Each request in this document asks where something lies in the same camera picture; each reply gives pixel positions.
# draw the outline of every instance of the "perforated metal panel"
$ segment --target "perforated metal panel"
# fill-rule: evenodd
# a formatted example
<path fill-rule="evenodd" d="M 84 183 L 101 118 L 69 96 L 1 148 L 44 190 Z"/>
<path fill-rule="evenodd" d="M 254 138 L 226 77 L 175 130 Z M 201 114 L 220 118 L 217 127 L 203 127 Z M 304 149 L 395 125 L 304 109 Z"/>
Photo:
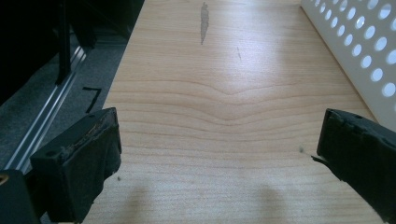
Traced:
<path fill-rule="evenodd" d="M 302 0 L 378 122 L 396 132 L 396 1 Z"/>

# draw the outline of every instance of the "light wooden surface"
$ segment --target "light wooden surface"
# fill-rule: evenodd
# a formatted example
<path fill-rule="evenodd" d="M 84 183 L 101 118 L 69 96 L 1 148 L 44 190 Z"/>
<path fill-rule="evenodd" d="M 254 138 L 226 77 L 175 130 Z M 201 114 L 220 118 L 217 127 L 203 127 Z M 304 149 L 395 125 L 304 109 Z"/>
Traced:
<path fill-rule="evenodd" d="M 123 146 L 84 223 L 382 223 L 313 162 L 328 107 L 372 119 L 299 1 L 146 0 L 105 107 Z"/>

